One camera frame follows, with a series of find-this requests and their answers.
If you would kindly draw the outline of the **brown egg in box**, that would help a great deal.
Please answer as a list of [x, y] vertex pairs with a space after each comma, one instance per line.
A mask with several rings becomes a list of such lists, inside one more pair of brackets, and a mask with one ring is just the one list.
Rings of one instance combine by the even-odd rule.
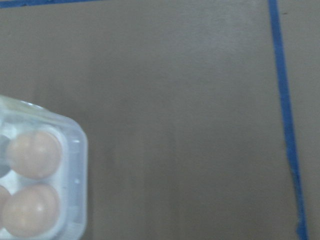
[[63, 156], [60, 141], [47, 131], [21, 133], [6, 148], [8, 165], [17, 174], [30, 179], [44, 179], [59, 168]]
[[3, 209], [10, 197], [11, 197], [10, 192], [4, 186], [1, 185], [0, 186], [0, 218], [2, 218]]
[[3, 227], [15, 237], [36, 237], [54, 227], [59, 219], [60, 206], [59, 195], [52, 186], [27, 186], [4, 204], [1, 213]]

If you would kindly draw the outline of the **clear plastic egg box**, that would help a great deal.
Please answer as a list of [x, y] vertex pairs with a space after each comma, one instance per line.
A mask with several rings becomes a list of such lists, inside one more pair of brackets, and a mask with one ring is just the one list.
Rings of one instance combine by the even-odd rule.
[[[24, 177], [11, 169], [6, 150], [18, 135], [45, 131], [54, 135], [62, 145], [58, 170], [41, 179]], [[0, 98], [0, 185], [12, 195], [25, 187], [45, 184], [59, 196], [60, 213], [56, 224], [35, 237], [16, 237], [3, 226], [0, 218], [0, 237], [3, 240], [79, 240], [87, 226], [88, 140], [74, 120], [51, 112], [38, 105]]]

